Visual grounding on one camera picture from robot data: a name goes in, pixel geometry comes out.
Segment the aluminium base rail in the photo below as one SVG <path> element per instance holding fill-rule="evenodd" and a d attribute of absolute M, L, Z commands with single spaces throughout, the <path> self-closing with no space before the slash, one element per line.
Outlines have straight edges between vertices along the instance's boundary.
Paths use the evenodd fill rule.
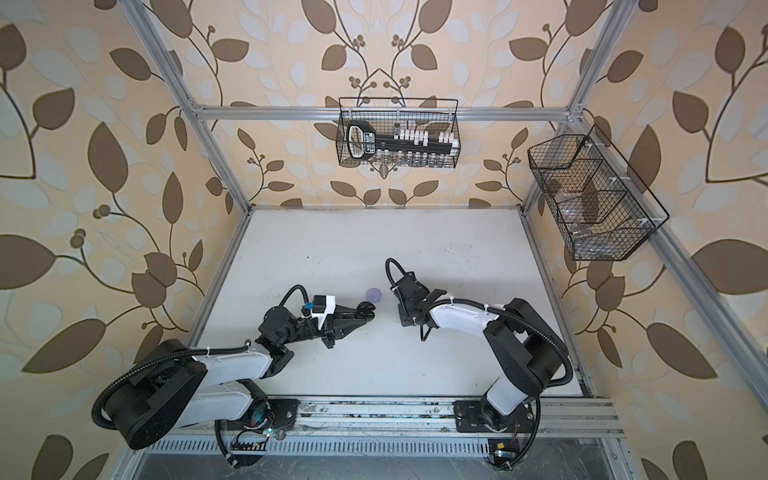
<path fill-rule="evenodd" d="M 152 454 L 253 456 L 478 457 L 523 448 L 528 439 L 611 445 L 625 434 L 611 401 L 546 397 L 542 410 L 523 406 L 511 425 L 494 431 L 480 420 L 475 397 L 276 397 L 275 419 L 263 433 L 211 424 L 171 432 Z"/>

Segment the purple charging case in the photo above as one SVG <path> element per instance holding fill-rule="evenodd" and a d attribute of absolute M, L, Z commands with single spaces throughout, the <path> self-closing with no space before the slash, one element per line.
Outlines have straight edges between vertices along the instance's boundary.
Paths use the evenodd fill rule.
<path fill-rule="evenodd" d="M 382 299 L 382 292 L 378 288 L 369 288 L 365 293 L 365 299 L 368 302 L 377 304 Z"/>

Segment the black tool in basket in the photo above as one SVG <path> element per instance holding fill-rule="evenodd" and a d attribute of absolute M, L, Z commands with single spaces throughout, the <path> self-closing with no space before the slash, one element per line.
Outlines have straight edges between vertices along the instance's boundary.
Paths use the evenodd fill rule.
<path fill-rule="evenodd" d="M 361 161 L 429 163 L 457 159 L 461 142 L 453 131 L 433 133 L 401 123 L 374 127 L 365 120 L 352 120 L 337 138 L 346 156 Z"/>

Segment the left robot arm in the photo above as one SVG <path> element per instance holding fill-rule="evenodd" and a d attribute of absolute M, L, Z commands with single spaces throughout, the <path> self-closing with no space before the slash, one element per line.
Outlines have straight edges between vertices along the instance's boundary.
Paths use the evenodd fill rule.
<path fill-rule="evenodd" d="M 275 377 L 293 359 L 290 345 L 336 342 L 375 317 L 373 303 L 354 308 L 331 295 L 311 297 L 302 285 L 299 314 L 285 300 L 264 315 L 255 340 L 230 348 L 190 348 L 178 340 L 159 344 L 132 369 L 111 382 L 91 408 L 93 423 L 117 431 L 133 450 L 147 448 L 169 432 L 211 422 L 217 433 L 237 429 L 266 437 L 290 430 L 296 399 L 272 399 L 259 381 Z"/>

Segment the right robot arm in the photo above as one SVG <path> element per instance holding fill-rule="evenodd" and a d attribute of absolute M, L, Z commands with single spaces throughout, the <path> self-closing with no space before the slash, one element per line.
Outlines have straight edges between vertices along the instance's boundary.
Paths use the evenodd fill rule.
<path fill-rule="evenodd" d="M 488 462 L 494 469 L 514 470 L 539 432 L 542 393 L 574 378 L 565 342 L 523 299 L 496 306 L 453 297 L 441 289 L 430 290 L 393 258 L 385 260 L 385 274 L 398 301 L 401 324 L 417 326 L 421 341 L 434 330 L 449 329 L 487 342 L 501 375 L 465 418 L 486 431 L 512 430 L 513 440 L 518 439 L 521 428 L 530 430 L 524 443 L 489 453 Z"/>

